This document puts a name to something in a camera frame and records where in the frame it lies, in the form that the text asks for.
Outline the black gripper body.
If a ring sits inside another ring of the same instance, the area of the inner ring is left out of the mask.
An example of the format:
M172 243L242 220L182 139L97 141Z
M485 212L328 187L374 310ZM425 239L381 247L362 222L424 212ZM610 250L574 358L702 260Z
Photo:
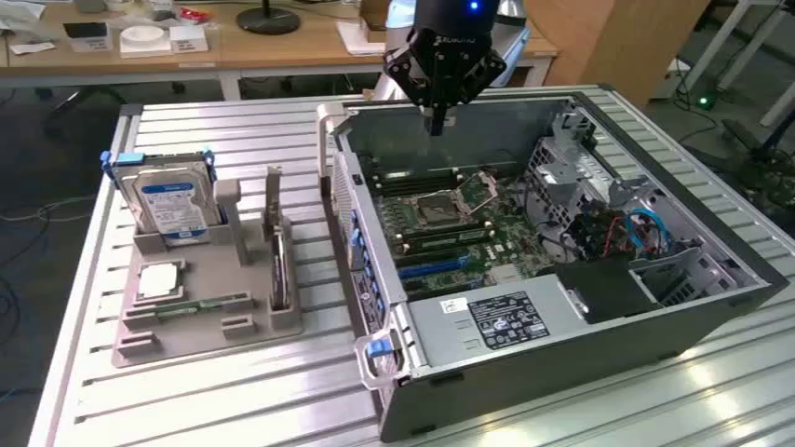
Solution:
M497 14L496 1L418 1L412 30L434 34L433 89L437 100L437 59L458 52L492 48L490 32Z

